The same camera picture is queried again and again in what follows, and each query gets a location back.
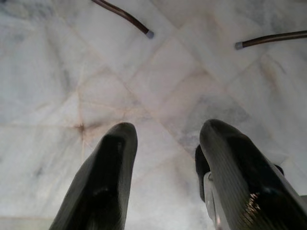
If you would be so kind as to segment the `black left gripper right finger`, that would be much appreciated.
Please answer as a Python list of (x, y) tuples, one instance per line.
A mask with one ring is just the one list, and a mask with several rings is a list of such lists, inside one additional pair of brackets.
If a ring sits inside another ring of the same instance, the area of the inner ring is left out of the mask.
[(217, 230), (304, 230), (307, 198), (249, 137), (218, 119), (200, 131), (200, 197)]

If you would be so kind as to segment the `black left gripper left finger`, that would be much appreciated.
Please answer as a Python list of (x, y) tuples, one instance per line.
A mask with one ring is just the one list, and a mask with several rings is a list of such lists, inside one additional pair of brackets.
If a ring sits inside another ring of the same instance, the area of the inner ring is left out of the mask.
[(123, 230), (138, 146), (135, 126), (110, 128), (76, 173), (52, 230)]

